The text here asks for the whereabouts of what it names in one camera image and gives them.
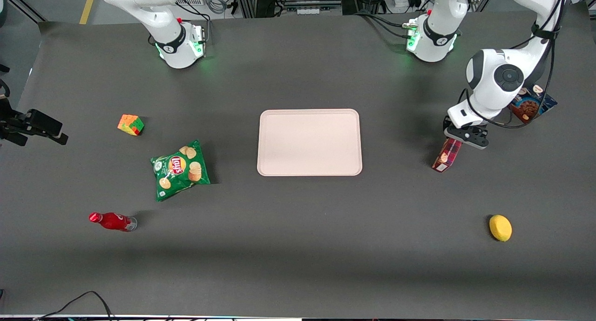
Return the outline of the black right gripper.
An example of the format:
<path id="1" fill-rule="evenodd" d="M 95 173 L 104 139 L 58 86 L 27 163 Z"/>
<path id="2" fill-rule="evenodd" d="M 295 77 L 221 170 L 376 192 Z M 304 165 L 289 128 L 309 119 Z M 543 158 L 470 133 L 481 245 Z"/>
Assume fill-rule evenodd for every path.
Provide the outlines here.
<path id="1" fill-rule="evenodd" d="M 3 140 L 18 146 L 25 146 L 30 135 L 48 138 L 60 145 L 68 142 L 68 136 L 62 132 L 61 122 L 38 109 L 30 109 L 25 113 L 16 111 L 7 97 L 0 99 L 0 132 Z"/>

